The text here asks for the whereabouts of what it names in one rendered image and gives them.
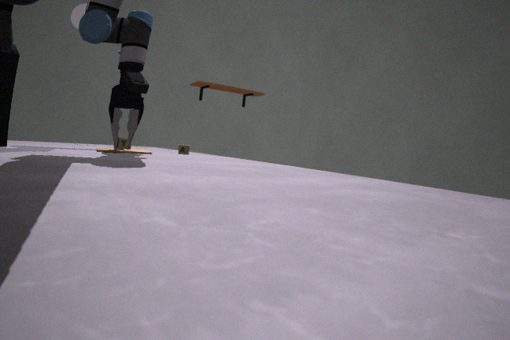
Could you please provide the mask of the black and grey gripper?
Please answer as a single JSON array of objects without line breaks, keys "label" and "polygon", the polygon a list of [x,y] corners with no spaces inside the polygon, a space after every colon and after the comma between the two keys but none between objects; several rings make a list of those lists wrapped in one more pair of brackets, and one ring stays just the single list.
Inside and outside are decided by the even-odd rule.
[{"label": "black and grey gripper", "polygon": [[[111,129],[113,134],[113,141],[115,147],[118,147],[119,135],[118,132],[120,130],[119,121],[122,117],[123,112],[122,109],[130,109],[130,113],[128,114],[128,145],[130,146],[131,141],[134,137],[135,131],[139,125],[139,122],[142,118],[144,104],[141,93],[136,94],[134,92],[130,92],[128,90],[128,86],[123,79],[123,72],[125,69],[130,70],[143,70],[143,64],[133,61],[123,61],[119,63],[118,69],[120,70],[120,84],[116,85],[112,88],[111,99],[109,103],[109,115],[111,120]],[[124,81],[124,82],[123,82]],[[121,85],[123,84],[123,85]],[[130,107],[129,107],[130,106]]]}]

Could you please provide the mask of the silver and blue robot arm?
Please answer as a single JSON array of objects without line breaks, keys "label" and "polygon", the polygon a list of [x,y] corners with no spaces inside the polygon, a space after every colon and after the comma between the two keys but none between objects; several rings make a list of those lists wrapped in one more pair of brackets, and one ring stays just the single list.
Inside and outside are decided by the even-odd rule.
[{"label": "silver and blue robot arm", "polygon": [[[0,50],[12,49],[13,5],[26,6],[37,1],[0,0]],[[84,41],[93,44],[122,43],[121,51],[118,52],[119,62],[133,61],[144,65],[153,16],[147,11],[134,10],[127,17],[117,17],[122,2],[123,0],[90,0],[87,13],[79,22],[79,33]],[[125,69],[123,79],[129,91],[136,94],[146,94],[150,86],[137,70]]]}]

